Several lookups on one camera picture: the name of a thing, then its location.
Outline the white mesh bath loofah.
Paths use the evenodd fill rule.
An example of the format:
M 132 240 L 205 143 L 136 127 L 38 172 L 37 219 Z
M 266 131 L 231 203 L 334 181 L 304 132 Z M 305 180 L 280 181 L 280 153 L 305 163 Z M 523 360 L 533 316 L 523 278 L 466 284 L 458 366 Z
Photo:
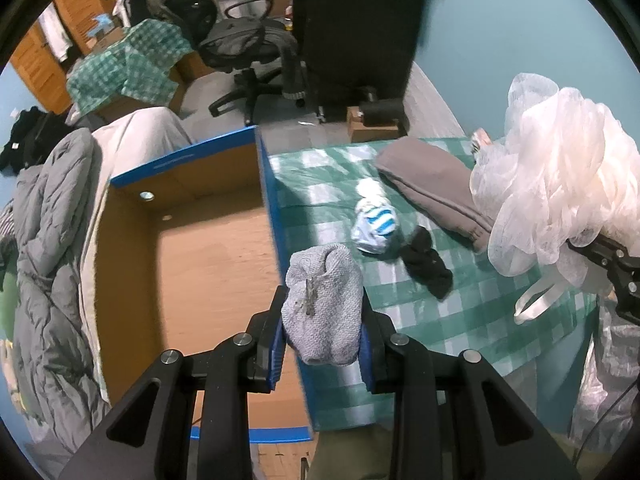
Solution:
M 475 142 L 470 189 L 492 221 L 490 263 L 508 278 L 541 270 L 516 302 L 515 322 L 538 318 L 568 290 L 614 292 L 603 269 L 568 247 L 603 234 L 639 258 L 639 150 L 611 110 L 521 73 L 508 92 L 503 138 L 477 133 Z

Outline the black sock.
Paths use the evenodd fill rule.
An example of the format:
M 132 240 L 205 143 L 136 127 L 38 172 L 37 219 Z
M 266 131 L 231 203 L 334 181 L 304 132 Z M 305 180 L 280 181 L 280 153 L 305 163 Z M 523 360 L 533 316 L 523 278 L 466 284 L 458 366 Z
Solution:
M 452 289 L 454 277 L 434 248 L 429 230 L 417 226 L 410 240 L 399 251 L 408 274 L 425 285 L 438 300 L 443 300 Z

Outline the grey sock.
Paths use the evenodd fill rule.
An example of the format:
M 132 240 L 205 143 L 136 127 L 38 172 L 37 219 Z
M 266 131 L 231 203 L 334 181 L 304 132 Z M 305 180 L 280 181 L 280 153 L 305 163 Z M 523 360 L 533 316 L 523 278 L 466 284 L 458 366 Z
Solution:
M 343 244 L 314 246 L 290 259 L 281 310 L 288 342 L 307 365 L 346 366 L 359 350 L 363 282 Z

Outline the grey quilted blanket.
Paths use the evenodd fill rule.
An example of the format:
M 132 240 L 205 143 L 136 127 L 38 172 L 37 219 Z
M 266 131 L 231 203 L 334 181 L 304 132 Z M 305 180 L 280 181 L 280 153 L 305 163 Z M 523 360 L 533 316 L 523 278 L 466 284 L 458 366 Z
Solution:
M 82 331 L 79 260 L 96 140 L 62 139 L 39 166 L 21 171 L 13 196 L 18 300 L 13 367 L 27 414 L 76 452 L 106 414 Z

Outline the blue cardboard box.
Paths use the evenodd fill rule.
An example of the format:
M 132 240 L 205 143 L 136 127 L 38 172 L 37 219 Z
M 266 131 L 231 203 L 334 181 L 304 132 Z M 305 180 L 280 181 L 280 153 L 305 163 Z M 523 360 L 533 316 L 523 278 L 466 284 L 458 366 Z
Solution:
M 281 275 L 255 128 L 221 134 L 106 182 L 98 212 L 94 354 L 110 402 L 166 349 L 244 330 Z

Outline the grey fleece sleeve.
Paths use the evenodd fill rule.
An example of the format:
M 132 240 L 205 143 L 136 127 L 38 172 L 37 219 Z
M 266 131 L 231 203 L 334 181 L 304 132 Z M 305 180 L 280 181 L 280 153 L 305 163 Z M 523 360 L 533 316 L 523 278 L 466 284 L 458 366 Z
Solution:
M 471 170 L 456 156 L 404 136 L 382 148 L 374 166 L 442 229 L 465 238 L 476 252 L 487 249 L 492 221 L 475 206 Z

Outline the blue white striped sock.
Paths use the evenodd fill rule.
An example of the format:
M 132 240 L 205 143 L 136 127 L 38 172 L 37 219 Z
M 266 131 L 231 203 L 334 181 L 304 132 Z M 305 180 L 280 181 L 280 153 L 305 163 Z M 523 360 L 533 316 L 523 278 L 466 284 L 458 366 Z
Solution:
M 356 192 L 359 200 L 355 207 L 352 241 L 360 252 L 383 255 L 392 246 L 397 234 L 396 210 L 378 180 L 360 180 Z

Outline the black cylinder speaker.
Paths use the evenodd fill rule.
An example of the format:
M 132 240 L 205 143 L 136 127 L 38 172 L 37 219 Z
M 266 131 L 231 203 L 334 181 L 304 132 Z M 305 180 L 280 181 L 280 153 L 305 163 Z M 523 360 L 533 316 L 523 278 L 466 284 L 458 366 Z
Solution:
M 404 101 L 402 99 L 384 99 L 361 102 L 359 113 L 366 127 L 403 124 L 406 121 Z

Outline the white draped sheet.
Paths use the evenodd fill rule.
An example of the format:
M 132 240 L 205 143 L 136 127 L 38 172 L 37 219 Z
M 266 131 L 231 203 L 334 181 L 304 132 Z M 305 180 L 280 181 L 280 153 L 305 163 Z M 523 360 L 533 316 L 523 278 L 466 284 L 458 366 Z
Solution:
M 98 226 L 104 211 L 111 178 L 147 162 L 186 148 L 193 143 L 179 117 L 167 107 L 136 110 L 92 134 L 96 145 L 89 174 L 84 244 L 79 258 L 79 312 L 82 332 L 93 358 L 93 377 L 100 396 L 108 400 L 102 373 L 101 344 L 96 327 L 96 246 Z

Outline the small cardboard box on floor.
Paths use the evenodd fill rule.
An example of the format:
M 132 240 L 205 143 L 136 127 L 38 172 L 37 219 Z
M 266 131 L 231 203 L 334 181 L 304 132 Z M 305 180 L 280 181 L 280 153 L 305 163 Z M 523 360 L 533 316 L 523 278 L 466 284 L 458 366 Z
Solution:
M 347 109 L 346 122 L 350 143 L 395 140 L 404 135 L 397 122 L 389 125 L 366 126 L 360 109 L 356 106 L 350 106 Z

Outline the black clothes pile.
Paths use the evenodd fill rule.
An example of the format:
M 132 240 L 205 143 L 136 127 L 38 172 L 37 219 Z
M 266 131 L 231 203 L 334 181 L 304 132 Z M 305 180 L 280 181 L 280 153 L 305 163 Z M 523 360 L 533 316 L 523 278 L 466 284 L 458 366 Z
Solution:
M 56 144 L 74 130 L 63 116 L 33 106 L 22 110 L 1 151 L 1 171 L 17 176 L 22 169 L 44 163 Z

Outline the black cabinet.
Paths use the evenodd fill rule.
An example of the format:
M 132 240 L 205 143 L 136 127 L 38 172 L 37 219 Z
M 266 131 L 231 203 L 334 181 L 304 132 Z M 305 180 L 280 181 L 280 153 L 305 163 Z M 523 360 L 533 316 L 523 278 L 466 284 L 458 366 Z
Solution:
M 406 90 L 425 0 L 292 0 L 293 34 L 315 106 L 355 106 Z

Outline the green checkered cloth on box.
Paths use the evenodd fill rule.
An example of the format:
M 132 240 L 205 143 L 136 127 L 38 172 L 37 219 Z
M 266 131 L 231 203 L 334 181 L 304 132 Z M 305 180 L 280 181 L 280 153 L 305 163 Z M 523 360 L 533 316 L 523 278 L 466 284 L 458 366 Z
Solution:
M 192 52 L 180 27 L 148 18 L 127 28 L 124 38 L 104 51 L 84 58 L 67 77 L 66 89 L 83 115 L 122 96 L 166 106 L 178 88 L 169 73 Z

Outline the wooden door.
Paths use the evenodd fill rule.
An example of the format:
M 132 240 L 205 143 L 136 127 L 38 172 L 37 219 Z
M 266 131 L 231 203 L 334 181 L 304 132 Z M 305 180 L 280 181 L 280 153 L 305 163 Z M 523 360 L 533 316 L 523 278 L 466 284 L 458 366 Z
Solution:
M 90 32 L 109 14 L 112 0 L 52 0 L 32 22 L 10 56 L 10 65 L 47 112 L 72 106 L 67 74 L 96 43 Z

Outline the black helmet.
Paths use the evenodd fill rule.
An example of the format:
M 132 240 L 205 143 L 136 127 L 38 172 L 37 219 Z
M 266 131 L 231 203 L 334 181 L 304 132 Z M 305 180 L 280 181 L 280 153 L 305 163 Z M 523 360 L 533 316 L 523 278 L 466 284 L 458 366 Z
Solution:
M 213 0 L 162 0 L 171 21 L 177 24 L 193 47 L 206 39 L 216 24 L 218 9 Z

